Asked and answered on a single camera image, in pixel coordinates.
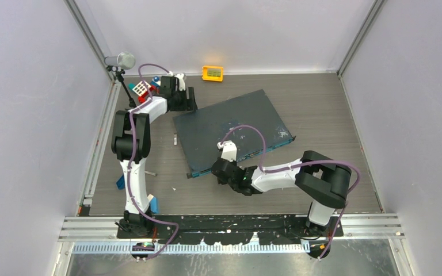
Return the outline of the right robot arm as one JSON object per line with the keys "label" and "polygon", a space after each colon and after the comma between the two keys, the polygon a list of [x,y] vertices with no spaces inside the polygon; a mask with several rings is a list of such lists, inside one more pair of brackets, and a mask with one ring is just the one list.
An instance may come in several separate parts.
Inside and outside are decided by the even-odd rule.
{"label": "right robot arm", "polygon": [[236,161],[218,158],[211,172],[219,184],[245,196],[275,189],[302,190],[313,199],[305,221],[307,232],[313,236],[323,234],[332,214],[345,207],[352,176],[346,163],[315,151],[305,151],[302,158],[290,163],[263,168],[242,168]]}

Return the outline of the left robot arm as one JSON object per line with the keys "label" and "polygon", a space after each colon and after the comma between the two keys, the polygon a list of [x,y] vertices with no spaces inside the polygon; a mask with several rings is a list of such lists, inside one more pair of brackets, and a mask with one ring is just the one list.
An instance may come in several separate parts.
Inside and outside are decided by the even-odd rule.
{"label": "left robot arm", "polygon": [[145,98],[139,106],[116,112],[113,120],[111,147],[123,170],[126,193],[125,211],[119,228],[149,237],[154,229],[150,203],[146,192],[146,160],[151,150],[150,125],[167,112],[197,110],[192,87],[185,84],[183,73],[155,77],[155,84],[142,81],[140,92]]}

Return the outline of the dark grey network switch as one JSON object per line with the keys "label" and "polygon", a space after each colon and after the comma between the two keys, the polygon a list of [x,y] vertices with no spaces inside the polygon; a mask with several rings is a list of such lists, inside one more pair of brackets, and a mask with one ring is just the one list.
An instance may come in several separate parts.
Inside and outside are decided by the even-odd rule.
{"label": "dark grey network switch", "polygon": [[173,122],[188,164],[188,178],[211,172],[222,140],[235,143],[236,161],[241,162],[295,139],[264,90],[175,116]]}

